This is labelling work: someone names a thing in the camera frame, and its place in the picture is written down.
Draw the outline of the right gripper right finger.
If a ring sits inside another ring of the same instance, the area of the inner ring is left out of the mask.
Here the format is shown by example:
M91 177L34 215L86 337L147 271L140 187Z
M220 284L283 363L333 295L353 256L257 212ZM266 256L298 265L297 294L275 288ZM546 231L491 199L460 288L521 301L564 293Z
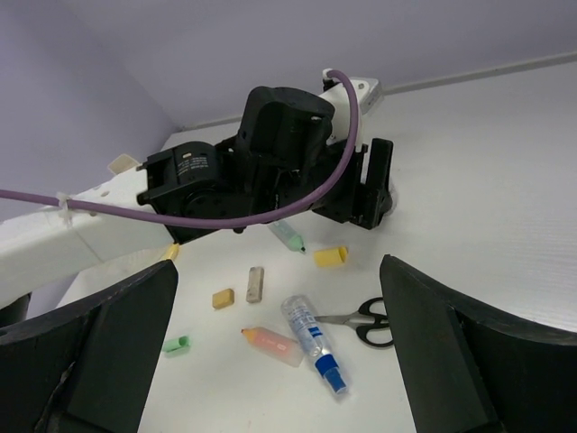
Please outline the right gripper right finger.
M576 335L386 255L380 284L418 432L574 432Z

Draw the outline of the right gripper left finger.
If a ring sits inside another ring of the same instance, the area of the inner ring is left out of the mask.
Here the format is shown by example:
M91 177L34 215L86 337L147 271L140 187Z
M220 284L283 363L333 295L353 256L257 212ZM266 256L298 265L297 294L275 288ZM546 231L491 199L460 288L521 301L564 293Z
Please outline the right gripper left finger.
M1 329L3 432L135 432L179 276L165 260Z

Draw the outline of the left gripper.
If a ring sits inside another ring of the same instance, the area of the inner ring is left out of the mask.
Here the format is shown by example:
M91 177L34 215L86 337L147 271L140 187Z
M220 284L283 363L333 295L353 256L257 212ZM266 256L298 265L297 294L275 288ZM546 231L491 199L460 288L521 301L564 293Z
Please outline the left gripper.
M275 185L271 203L276 208L296 202L323 184L341 160L345 141L326 147L316 165L302 180L296 173L284 173ZM374 138L354 152L344 173L322 198L305 208L337 223L351 223L367 230L380 225L392 211L390 182L394 144Z

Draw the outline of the grey worn eraser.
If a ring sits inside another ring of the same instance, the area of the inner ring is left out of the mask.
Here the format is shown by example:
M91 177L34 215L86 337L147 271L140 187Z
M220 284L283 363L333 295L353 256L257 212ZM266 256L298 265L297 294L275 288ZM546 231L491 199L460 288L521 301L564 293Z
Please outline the grey worn eraser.
M252 267L249 270L249 278L245 297L248 303L259 303L262 301L263 282L264 269L262 267Z

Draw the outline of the clear spray bottle blue cap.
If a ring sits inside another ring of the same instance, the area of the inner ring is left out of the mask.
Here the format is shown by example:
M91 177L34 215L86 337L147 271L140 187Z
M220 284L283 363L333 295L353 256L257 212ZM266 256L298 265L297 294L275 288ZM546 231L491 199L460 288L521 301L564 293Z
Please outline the clear spray bottle blue cap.
M334 397L338 401L342 400L348 392L348 385L308 297L288 297L282 302L280 309L306 359Z

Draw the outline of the yellow eraser block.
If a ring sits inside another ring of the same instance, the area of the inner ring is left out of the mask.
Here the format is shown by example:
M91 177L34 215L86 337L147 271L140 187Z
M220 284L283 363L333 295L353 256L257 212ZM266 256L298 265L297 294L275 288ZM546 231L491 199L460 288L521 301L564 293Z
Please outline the yellow eraser block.
M220 310L230 307L235 302L235 292L233 289L220 290L212 295L212 307Z

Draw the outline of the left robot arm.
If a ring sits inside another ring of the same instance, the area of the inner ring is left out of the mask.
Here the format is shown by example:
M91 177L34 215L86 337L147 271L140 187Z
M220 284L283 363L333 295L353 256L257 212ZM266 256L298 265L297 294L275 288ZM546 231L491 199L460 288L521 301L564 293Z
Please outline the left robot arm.
M365 229L393 207L393 144L346 144L345 87L253 89L236 134L191 141L75 196L20 193L38 210L1 224L1 303L139 250L241 232L306 211Z

